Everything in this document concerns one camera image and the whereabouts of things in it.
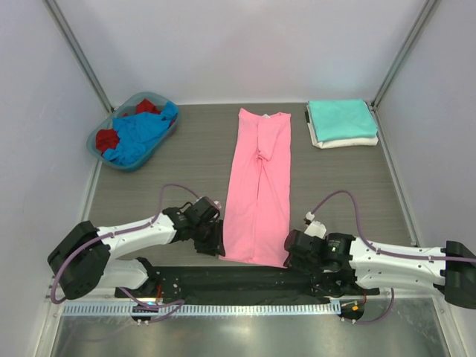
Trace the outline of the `pink t shirt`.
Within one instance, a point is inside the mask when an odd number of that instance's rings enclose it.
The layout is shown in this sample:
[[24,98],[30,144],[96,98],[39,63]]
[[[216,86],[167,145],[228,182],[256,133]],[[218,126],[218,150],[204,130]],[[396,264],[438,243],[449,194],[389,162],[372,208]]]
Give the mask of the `pink t shirt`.
[[223,260],[281,268],[290,226],[291,116],[240,109],[223,222]]

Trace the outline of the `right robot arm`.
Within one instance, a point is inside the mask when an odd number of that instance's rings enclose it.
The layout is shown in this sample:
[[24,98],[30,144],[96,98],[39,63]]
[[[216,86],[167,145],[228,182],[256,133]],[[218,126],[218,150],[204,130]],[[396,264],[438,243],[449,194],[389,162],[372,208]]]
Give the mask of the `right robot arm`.
[[475,254],[464,244],[419,248],[365,242],[350,234],[311,237],[293,230],[284,243],[284,266],[309,275],[318,298],[378,294],[383,289],[440,293],[475,308]]

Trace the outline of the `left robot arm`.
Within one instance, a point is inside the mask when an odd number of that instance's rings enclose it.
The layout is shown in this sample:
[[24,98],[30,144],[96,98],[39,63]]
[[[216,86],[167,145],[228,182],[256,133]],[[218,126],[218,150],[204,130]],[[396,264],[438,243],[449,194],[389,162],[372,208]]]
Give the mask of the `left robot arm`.
[[80,222],[47,258],[54,274],[51,300],[76,300],[98,289],[114,289],[119,298],[150,298],[161,285],[158,270],[143,257],[123,256],[188,240],[200,254],[223,255],[222,226],[220,204],[206,196],[125,225]]

